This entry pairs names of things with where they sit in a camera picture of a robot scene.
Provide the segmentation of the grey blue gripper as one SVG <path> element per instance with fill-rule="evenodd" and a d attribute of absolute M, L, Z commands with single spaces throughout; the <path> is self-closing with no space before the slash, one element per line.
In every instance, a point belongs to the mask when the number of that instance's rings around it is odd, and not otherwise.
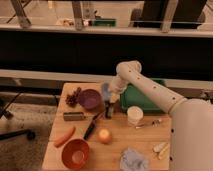
<path fill-rule="evenodd" d="M 105 118 L 106 119 L 112 118 L 112 115 L 114 113 L 114 104 L 112 103 L 113 102 L 112 93 L 109 91 L 108 83 L 103 83 L 101 85 L 101 95 L 103 101 L 105 102 Z"/>

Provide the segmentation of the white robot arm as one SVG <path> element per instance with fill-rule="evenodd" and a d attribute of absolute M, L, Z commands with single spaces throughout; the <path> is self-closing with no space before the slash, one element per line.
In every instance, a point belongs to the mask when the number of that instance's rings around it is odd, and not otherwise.
<path fill-rule="evenodd" d="M 129 83 L 171 117 L 169 171 L 213 171 L 213 105 L 186 97 L 141 74 L 139 61 L 120 62 L 108 91 L 121 94 Z"/>

